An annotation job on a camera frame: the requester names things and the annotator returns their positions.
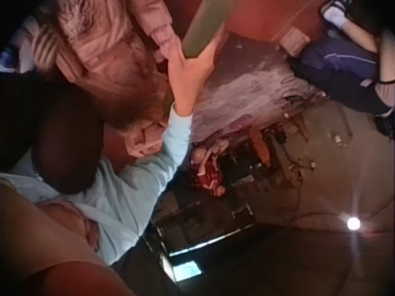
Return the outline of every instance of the seated person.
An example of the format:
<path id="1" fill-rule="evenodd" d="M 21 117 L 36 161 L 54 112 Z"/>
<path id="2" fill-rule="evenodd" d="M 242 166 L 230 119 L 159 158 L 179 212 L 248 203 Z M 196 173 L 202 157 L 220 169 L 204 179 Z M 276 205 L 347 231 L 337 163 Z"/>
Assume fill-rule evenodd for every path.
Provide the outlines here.
<path id="1" fill-rule="evenodd" d="M 61 194 L 41 178 L 43 166 L 50 162 L 45 153 L 39 152 L 40 170 L 23 158 L 12 172 L 0 174 L 0 231 L 2 238 L 7 238 L 1 240 L 0 257 L 2 266 L 12 270 L 10 276 L 14 280 L 26 282 L 31 279 L 38 284 L 34 285 L 37 289 L 40 285 L 55 284 L 45 279 L 56 275 L 60 286 L 64 286 L 62 282 L 75 284 L 80 277 L 86 276 L 85 284 L 89 285 L 89 274 L 92 273 L 85 274 L 83 270 L 102 270 L 106 274 L 105 265 L 113 264 L 136 244 L 149 222 L 158 196 L 186 155 L 194 104 L 200 87 L 214 68 L 214 53 L 219 41 L 220 38 L 215 37 L 198 58 L 188 60 L 182 53 L 181 41 L 173 39 L 168 73 L 175 105 L 163 134 L 164 145 L 157 155 L 141 158 L 116 175 L 106 159 L 99 161 L 100 146 L 89 147 L 97 153 L 94 182 L 76 194 Z M 72 129 L 67 131 L 62 125 L 46 125 L 49 129 L 57 128 L 64 139 L 62 142 L 47 142 L 47 145 L 41 142 L 39 150 L 47 147 L 47 151 L 55 153 L 68 142 L 83 141 L 74 118 L 68 121 Z M 94 132 L 100 134 L 101 130 L 94 129 Z M 81 150 L 90 153 L 89 149 Z M 50 160 L 55 161 L 56 156 L 63 165 L 69 164 L 63 162 L 63 158 L 75 157 L 77 163 L 78 160 L 84 161 L 78 149 L 64 149 L 63 155 L 52 155 Z M 86 155 L 86 158 L 94 160 L 92 155 Z M 79 176 L 68 175 L 68 178 L 78 182 Z M 57 185 L 62 186 L 62 181 L 69 180 L 58 180 Z M 65 281 L 64 277 L 62 281 L 59 270 L 65 269 L 69 271 L 67 278 L 71 281 Z"/>
<path id="2" fill-rule="evenodd" d="M 216 140 L 209 149 L 205 146 L 194 148 L 191 154 L 192 169 L 198 187 L 208 190 L 215 197 L 221 197 L 226 191 L 225 187 L 221 185 L 222 173 L 217 159 L 228 146 L 229 142 L 227 140 L 220 139 Z"/>
<path id="3" fill-rule="evenodd" d="M 144 46 L 134 20 L 159 50 Z M 162 106 L 168 82 L 156 62 L 168 57 L 174 35 L 163 0 L 47 2 L 13 38 L 20 49 L 22 73 L 34 67 L 32 43 L 38 35 L 52 34 L 49 27 L 59 32 L 57 68 L 91 95 L 100 117 L 120 131 L 128 153 L 141 157 L 145 150 L 152 153 L 150 147 L 160 148 L 167 123 Z"/>
<path id="4" fill-rule="evenodd" d="M 392 124 L 395 102 L 395 37 L 389 30 L 380 42 L 346 18 L 348 1 L 330 1 L 325 20 L 352 41 L 325 38 L 291 59 L 297 77 L 323 89 L 331 99 Z"/>

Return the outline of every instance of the white stripe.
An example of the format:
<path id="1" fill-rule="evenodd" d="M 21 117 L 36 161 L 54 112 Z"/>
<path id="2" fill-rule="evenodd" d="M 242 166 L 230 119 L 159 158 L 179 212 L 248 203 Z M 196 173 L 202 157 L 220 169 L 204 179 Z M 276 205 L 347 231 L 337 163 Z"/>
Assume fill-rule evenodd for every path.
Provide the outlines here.
<path id="1" fill-rule="evenodd" d="M 376 64 L 374 60 L 368 60 L 368 59 L 363 59 L 361 57 L 356 57 L 354 55 L 349 55 L 349 54 L 327 54 L 325 57 L 323 57 L 325 60 L 329 57 L 340 57 L 340 58 L 346 58 L 346 59 L 354 59 L 354 60 L 360 60 L 361 62 L 366 62 L 370 64 Z"/>

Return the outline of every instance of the light blue sleeve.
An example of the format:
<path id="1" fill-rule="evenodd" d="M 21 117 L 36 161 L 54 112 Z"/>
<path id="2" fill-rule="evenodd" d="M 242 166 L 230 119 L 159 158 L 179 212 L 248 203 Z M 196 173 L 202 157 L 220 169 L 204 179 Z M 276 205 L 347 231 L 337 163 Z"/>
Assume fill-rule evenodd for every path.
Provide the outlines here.
<path id="1" fill-rule="evenodd" d="M 94 184 L 81 194 L 69 196 L 87 218 L 98 222 L 98 255 L 107 264 L 118 260 L 143 234 L 158 196 L 185 158 L 191 122 L 192 115 L 179 117 L 172 108 L 157 155 L 137 160 L 119 175 L 103 159 Z"/>

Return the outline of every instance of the dark pants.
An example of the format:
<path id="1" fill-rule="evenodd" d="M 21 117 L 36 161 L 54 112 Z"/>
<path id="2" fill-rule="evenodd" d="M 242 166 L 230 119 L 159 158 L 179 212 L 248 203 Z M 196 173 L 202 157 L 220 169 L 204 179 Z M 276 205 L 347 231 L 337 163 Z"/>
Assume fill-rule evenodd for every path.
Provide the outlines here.
<path id="1" fill-rule="evenodd" d="M 391 109 L 375 91 L 375 84 L 363 86 L 366 78 L 376 78 L 375 56 L 350 41 L 325 38 L 308 45 L 300 58 L 290 60 L 299 78 L 324 90 L 331 99 L 356 111 L 381 115 Z"/>
<path id="2" fill-rule="evenodd" d="M 46 83 L 34 73 L 1 76 L 0 167 L 10 170 L 32 147 L 44 181 L 64 194 L 94 181 L 103 122 L 86 94 L 68 83 Z"/>

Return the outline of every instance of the small figurine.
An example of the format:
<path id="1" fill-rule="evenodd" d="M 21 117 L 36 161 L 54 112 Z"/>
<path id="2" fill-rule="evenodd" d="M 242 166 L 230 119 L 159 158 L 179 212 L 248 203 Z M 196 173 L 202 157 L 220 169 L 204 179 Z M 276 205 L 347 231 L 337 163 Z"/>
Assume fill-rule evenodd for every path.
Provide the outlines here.
<path id="1" fill-rule="evenodd" d="M 198 146 L 193 149 L 191 154 L 191 164 L 197 177 L 198 186 L 210 191 L 215 197 L 221 197 L 226 192 L 225 187 L 221 185 L 222 173 L 217 159 L 228 146 L 227 140 L 219 139 L 211 148 Z"/>

